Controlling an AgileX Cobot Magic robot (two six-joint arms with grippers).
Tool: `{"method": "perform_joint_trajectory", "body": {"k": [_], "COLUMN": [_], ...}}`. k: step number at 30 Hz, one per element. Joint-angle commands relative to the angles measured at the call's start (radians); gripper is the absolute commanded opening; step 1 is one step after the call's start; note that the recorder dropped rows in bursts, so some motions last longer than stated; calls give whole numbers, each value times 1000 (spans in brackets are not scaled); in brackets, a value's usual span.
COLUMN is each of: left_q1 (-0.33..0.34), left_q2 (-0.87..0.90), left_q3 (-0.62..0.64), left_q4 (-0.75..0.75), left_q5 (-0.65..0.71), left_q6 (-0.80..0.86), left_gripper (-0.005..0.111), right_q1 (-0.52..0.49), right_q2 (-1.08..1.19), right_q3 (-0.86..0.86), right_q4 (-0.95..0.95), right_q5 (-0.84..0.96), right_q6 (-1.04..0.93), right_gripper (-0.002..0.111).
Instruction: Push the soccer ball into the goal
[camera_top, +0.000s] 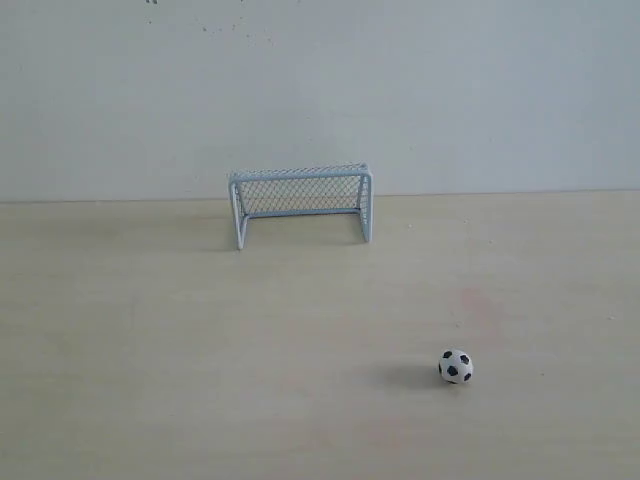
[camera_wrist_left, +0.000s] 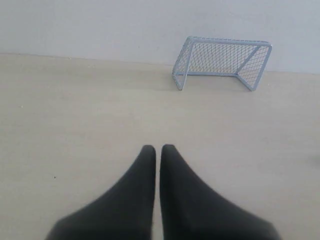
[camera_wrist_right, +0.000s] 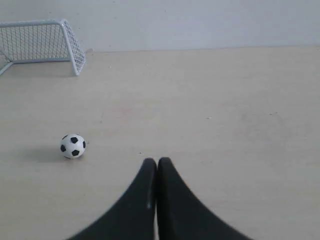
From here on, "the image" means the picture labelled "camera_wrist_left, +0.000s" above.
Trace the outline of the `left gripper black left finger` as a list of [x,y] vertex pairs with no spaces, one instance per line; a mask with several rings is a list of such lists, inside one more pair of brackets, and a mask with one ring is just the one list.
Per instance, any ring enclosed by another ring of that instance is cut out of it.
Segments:
[[58,220],[48,240],[150,240],[156,184],[156,151],[144,145],[107,192]]

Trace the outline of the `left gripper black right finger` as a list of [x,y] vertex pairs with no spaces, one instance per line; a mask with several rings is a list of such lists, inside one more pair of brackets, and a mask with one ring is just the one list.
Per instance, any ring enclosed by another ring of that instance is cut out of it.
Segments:
[[207,185],[173,144],[161,150],[159,194],[165,240],[279,240],[272,223]]

